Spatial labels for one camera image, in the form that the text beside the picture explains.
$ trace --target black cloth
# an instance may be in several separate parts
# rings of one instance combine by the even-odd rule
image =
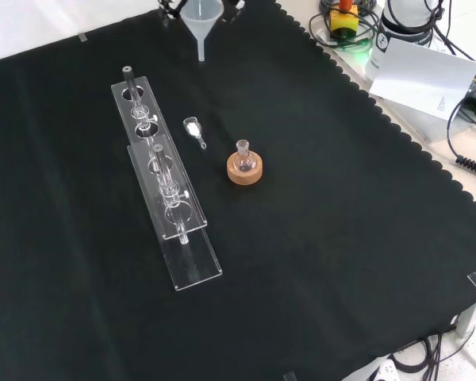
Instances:
[[[87,37],[0,61],[0,381],[340,380],[476,301],[472,197],[273,1],[218,25],[201,66],[155,13]],[[125,65],[223,268],[186,291],[126,151]],[[251,187],[227,179],[239,139],[264,160]]]

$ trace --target clear acrylic rack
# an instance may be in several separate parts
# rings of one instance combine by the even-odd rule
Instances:
[[[222,274],[205,232],[208,222],[146,77],[123,69],[111,86],[129,136],[132,165],[177,291]]]

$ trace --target white power strip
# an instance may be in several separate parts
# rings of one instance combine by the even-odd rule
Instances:
[[[386,360],[381,364],[374,381],[400,381],[397,369],[392,360]]]

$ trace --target orange cap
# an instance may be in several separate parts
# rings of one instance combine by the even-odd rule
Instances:
[[[351,10],[352,0],[340,0],[339,8],[341,10]]]

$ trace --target white sheet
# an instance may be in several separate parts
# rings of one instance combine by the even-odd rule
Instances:
[[[370,93],[447,121],[475,73],[474,61],[392,39]]]

